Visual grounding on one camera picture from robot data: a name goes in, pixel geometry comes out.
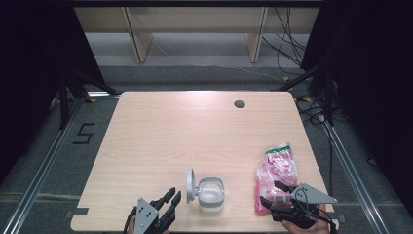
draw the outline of gray floor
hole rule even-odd
[[[266,37],[275,45],[279,43],[275,35]],[[156,34],[143,64],[135,62],[131,41],[126,34],[88,34],[88,38],[107,84],[119,91],[268,91],[279,87],[284,76],[294,77],[278,68],[277,53],[265,44],[262,45],[258,63],[250,63],[244,36],[240,34]],[[308,35],[297,35],[296,38],[305,44]],[[280,65],[285,71],[302,72],[285,57],[280,57]],[[295,97],[305,95],[310,82],[303,82],[291,92]],[[90,91],[97,90],[96,87],[86,87]],[[77,206],[116,104],[117,99],[113,97],[101,97],[95,102],[82,104],[19,233],[74,233],[70,229],[67,212]],[[299,101],[298,105],[306,109],[311,103]],[[345,113],[336,112],[334,117],[337,119],[334,128],[389,232],[411,233],[412,217],[380,170],[367,163],[368,150],[347,121]],[[85,136],[78,136],[85,123],[94,123],[85,127],[85,131],[93,134],[90,143],[74,144],[74,141],[85,140]],[[1,230],[48,153],[58,126],[59,109],[56,103],[39,129],[38,137],[27,149],[27,154],[19,159],[0,187]],[[322,125],[306,124],[305,128],[325,185],[330,189],[328,135]],[[332,194],[339,200],[334,208],[338,215],[347,219],[340,223],[340,233],[374,233],[337,159],[336,150],[333,151],[332,163]]]

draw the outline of gray carpet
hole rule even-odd
[[[271,74],[274,78],[222,67],[101,67],[107,84],[119,91],[269,91],[282,85],[275,79],[281,80],[286,75],[278,68],[246,69],[248,72]],[[302,72],[298,69],[287,71]],[[305,81],[294,87],[291,92],[295,97],[305,95],[309,83],[310,81]],[[99,91],[91,85],[85,87],[89,91]],[[20,233],[74,233],[70,229],[70,217],[66,217],[66,213],[73,211],[77,206],[116,103],[116,98],[107,97],[98,98],[95,103],[82,105]],[[311,105],[304,101],[299,101],[298,104],[302,109],[309,108]],[[367,163],[368,150],[363,147],[357,131],[352,128],[351,122],[346,120],[344,113],[336,112],[334,117],[345,120],[335,121],[335,129],[391,233],[410,233],[410,230],[413,230],[412,217],[402,206],[380,170]],[[87,124],[83,132],[93,135],[88,144],[76,144],[74,142],[85,141],[88,138],[78,136],[83,124]],[[31,147],[27,149],[27,154],[19,159],[0,187],[1,230],[45,157],[58,127],[59,109],[56,105],[39,129],[38,137],[33,139]],[[328,135],[322,125],[308,123],[305,129],[324,183],[327,189],[330,189]],[[346,222],[340,223],[340,233],[374,233],[335,151],[333,151],[332,163],[332,194],[340,202],[335,206],[335,211],[347,219]]]

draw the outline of wooden table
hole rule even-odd
[[[245,107],[237,108],[237,100]],[[266,150],[283,142],[291,143],[298,181],[326,192],[290,93],[123,93],[78,205],[88,213],[74,215],[71,227],[120,231],[139,197],[156,200],[176,187],[182,200],[171,231],[285,231],[270,216],[254,211],[256,169]],[[190,168],[197,182],[207,176],[224,181],[221,213],[203,214],[198,198],[186,203]]]

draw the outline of robotic hand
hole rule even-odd
[[[134,234],[161,234],[167,230],[175,221],[175,208],[181,200],[181,192],[179,191],[172,199],[170,207],[161,218],[159,218],[159,209],[164,203],[168,203],[174,194],[175,188],[173,187],[157,201],[147,203],[143,198],[139,198],[137,207],[134,207],[128,216],[124,234],[127,233],[128,225],[134,215],[136,215]]]
[[[330,224],[331,233],[336,233],[335,223],[331,219],[319,216],[317,204],[337,203],[337,199],[316,190],[306,183],[292,187],[279,181],[274,181],[274,185],[278,189],[291,194],[292,205],[290,207],[274,206],[271,201],[260,196],[261,204],[271,211],[273,221],[281,222],[287,220],[300,228],[307,229],[312,227],[318,219],[321,219]]]

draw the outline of plastic bag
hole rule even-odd
[[[289,143],[270,148],[264,155],[261,167],[257,169],[255,185],[255,211],[266,213],[268,209],[261,205],[260,196],[273,202],[274,206],[290,206],[289,193],[274,186],[280,181],[289,186],[297,186],[297,169]]]

